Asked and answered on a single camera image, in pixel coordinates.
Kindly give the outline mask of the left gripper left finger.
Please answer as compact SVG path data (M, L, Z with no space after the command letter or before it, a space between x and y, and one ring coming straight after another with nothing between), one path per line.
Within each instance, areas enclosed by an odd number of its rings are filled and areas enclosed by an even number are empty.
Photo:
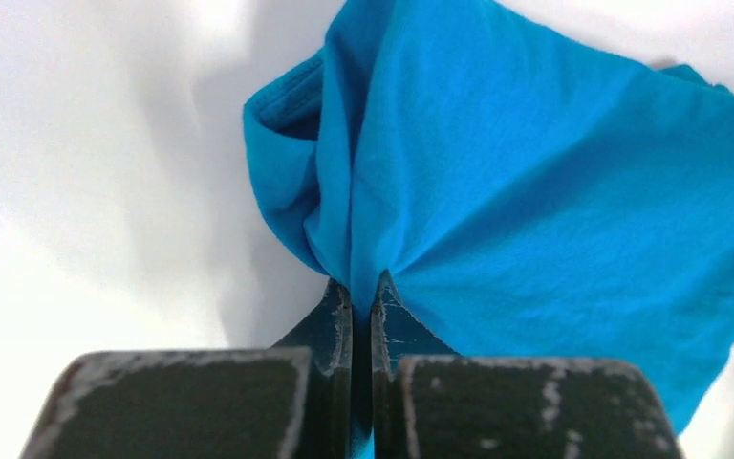
M352 305L330 282L267 349L85 354L58 377L26 458L346 458Z

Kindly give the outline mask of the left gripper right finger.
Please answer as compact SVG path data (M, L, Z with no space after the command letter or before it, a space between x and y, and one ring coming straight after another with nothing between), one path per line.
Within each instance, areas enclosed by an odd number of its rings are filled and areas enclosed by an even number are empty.
M653 386L625 361L465 357L402 303L371 308L378 458L679 458Z

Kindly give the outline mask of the blue t shirt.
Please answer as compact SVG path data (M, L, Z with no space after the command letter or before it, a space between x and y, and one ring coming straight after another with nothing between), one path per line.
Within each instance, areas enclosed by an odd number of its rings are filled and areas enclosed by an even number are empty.
M734 95L493 1L349 1L243 125L274 234L466 355L639 366L676 429L734 343Z

